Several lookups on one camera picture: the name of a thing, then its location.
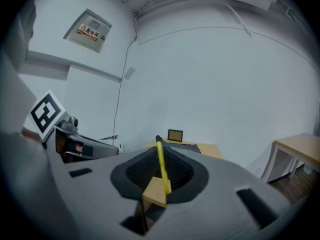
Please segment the person's left hand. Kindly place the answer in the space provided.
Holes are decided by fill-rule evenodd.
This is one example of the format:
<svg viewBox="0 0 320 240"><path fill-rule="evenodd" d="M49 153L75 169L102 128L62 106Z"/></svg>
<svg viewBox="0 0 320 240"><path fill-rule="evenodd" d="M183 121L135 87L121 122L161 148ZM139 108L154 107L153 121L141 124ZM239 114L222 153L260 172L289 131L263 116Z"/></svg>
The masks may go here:
<svg viewBox="0 0 320 240"><path fill-rule="evenodd" d="M82 143L61 135L57 135L55 138L55 148L56 152L60 154L72 153L81 156L83 152Z"/></svg>

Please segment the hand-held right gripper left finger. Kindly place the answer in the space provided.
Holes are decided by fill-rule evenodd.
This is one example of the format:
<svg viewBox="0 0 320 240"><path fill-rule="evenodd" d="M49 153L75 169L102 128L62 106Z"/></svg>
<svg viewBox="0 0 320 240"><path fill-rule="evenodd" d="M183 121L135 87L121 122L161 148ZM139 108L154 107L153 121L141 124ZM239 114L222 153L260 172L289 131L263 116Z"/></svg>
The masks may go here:
<svg viewBox="0 0 320 240"><path fill-rule="evenodd" d="M47 219L54 238L160 239L160 224L147 229L142 207L157 165L155 148L75 163L64 163L55 152L47 156L52 191Z"/></svg>

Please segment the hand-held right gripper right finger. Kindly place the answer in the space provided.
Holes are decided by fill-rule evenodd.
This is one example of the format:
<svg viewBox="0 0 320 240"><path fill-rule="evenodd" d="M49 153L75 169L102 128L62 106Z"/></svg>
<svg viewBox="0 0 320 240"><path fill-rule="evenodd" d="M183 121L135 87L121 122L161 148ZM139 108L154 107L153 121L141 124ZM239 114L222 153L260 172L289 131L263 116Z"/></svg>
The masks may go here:
<svg viewBox="0 0 320 240"><path fill-rule="evenodd" d="M167 206L154 225L156 240L272 240L302 207L233 162L172 150L204 166L208 182L191 201Z"/></svg>

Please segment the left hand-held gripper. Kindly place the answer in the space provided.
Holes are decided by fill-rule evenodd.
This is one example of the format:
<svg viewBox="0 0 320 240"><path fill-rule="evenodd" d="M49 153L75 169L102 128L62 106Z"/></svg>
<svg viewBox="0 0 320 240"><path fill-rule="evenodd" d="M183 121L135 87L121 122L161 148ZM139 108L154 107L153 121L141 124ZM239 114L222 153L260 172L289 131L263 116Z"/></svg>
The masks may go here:
<svg viewBox="0 0 320 240"><path fill-rule="evenodd" d="M52 90L47 90L33 104L29 118L35 126L44 149L56 152L56 136L64 136L71 140L78 134L78 119L70 116L63 105L56 98ZM58 153L64 163L74 163L86 159L103 159L117 156L119 149L116 146L84 137L81 155L72 153Z"/></svg>

